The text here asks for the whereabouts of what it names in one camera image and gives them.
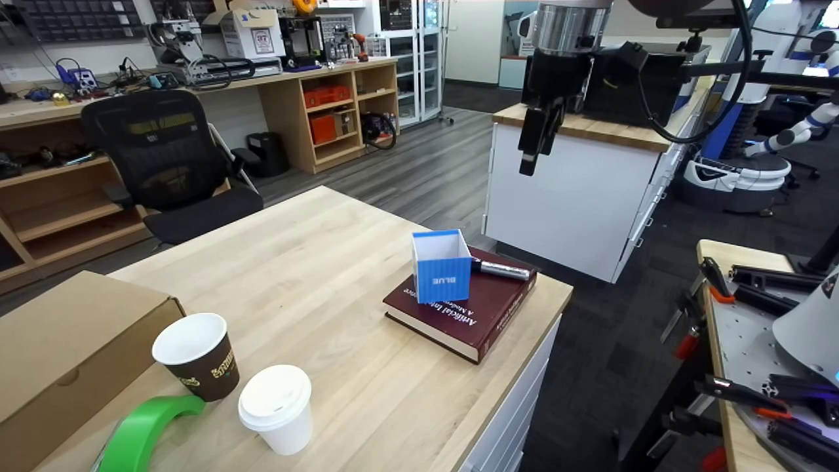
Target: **wooden table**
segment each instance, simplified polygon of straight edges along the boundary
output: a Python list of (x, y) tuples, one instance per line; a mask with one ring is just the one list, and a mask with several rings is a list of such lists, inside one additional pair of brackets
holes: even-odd
[[(783, 254), (776, 252), (760, 252), (760, 249), (750, 249), (750, 246), (734, 246), (734, 245), (722, 245), (722, 241), (711, 241), (703, 239), (696, 245), (696, 258), (712, 258), (720, 269), (720, 273), (729, 273), (732, 265), (747, 265), (747, 269), (764, 269), (764, 271), (789, 271), (789, 260)], [(712, 372), (722, 372), (722, 363), (720, 363), (720, 345), (717, 345), (717, 329), (716, 329), (716, 312), (711, 304), (711, 294), (703, 292), (705, 299), (705, 320), (707, 320), (707, 345), (711, 345), (711, 363), (712, 363)], [(729, 472), (750, 472), (750, 471), (760, 471), (760, 472), (772, 472), (772, 471), (783, 471), (760, 443), (758, 438), (747, 430), (747, 426), (739, 419), (739, 414), (734, 413), (734, 406), (729, 401), (717, 401), (717, 418), (722, 426), (722, 442), (725, 442), (725, 461), (729, 461)]]
[[(472, 366), (383, 315), (379, 299), (412, 273), (416, 229), (315, 190), (111, 273), (178, 298), (186, 312), (225, 315), (244, 380), (266, 366), (298, 366), (315, 387), (315, 442), (298, 458), (274, 458), (237, 426), (240, 380), (203, 414), (170, 426), (155, 471), (472, 467), (498, 413), (520, 401), (511, 397), (537, 350), (549, 346), (570, 287), (540, 275), (484, 363)], [(180, 383), (148, 367), (43, 471), (89, 471), (122, 414), (170, 395), (184, 395)]]

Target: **storage box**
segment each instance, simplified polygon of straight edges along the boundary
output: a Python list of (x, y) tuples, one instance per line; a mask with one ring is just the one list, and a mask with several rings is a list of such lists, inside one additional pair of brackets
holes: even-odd
[(350, 98), (349, 85), (332, 85), (326, 92), (329, 92), (329, 102), (342, 102)]
[(472, 254), (461, 231), (414, 231), (416, 303), (468, 299)]
[(326, 86), (308, 86), (308, 90), (303, 90), (303, 100), (307, 100), (307, 109), (317, 109), (317, 106), (324, 106), (324, 102), (329, 102), (329, 90)]
[(220, 34), (229, 58), (278, 60), (286, 56), (279, 18), (274, 10), (237, 10), (220, 22)]
[(311, 126), (311, 145), (315, 148), (324, 145), (324, 142), (332, 142), (337, 138), (332, 113), (311, 115), (308, 126)]
[(0, 317), (0, 471), (30, 471), (151, 366), (184, 317), (160, 292), (79, 273)]

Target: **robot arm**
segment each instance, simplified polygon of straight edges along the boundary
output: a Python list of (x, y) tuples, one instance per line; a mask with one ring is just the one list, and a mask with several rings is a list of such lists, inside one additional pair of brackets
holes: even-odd
[[(811, 34), (811, 45), (805, 45), (806, 52), (798, 52), (806, 63), (818, 67), (826, 77), (839, 77), (839, 45), (834, 33), (818, 33)], [(810, 115), (796, 121), (794, 126), (767, 138), (743, 142), (741, 155), (743, 157), (760, 157), (760, 155), (776, 155), (785, 148), (810, 142), (811, 138), (819, 138), (830, 130), (830, 124), (839, 118), (839, 92), (834, 92), (822, 106), (818, 106)]]
[(818, 106), (806, 118), (796, 121), (781, 134), (772, 134), (760, 142), (747, 142), (741, 155), (743, 157), (776, 155), (785, 148), (810, 142), (811, 138), (826, 131), (835, 118), (839, 118), (839, 92), (829, 102)]
[[(644, 17), (675, 18), (711, 0), (628, 0)], [(573, 109), (589, 77), (589, 51), (599, 45), (611, 0), (540, 0), (535, 56), (524, 77), (527, 115), (520, 124), (518, 174), (531, 177), (537, 155), (548, 155), (562, 113)]]

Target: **drawer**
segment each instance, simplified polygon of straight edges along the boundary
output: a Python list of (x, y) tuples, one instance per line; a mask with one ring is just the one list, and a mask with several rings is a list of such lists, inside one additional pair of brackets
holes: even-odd
[(540, 397), (556, 332), (558, 332), (558, 320), (549, 326), (544, 342), (537, 346), (537, 353), (520, 370), (520, 379), (505, 395), (498, 413), (493, 414), (493, 419), (486, 423), (486, 429), (467, 454), (461, 465), (464, 472), (498, 471), (498, 465), (511, 465), (518, 458), (528, 430), (531, 410)]

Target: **cup lid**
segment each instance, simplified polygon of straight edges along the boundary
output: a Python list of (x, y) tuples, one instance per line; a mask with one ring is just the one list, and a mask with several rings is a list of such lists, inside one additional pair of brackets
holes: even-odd
[(308, 405), (311, 383), (300, 367), (271, 366), (260, 370), (237, 397), (237, 418), (249, 430), (278, 430)]

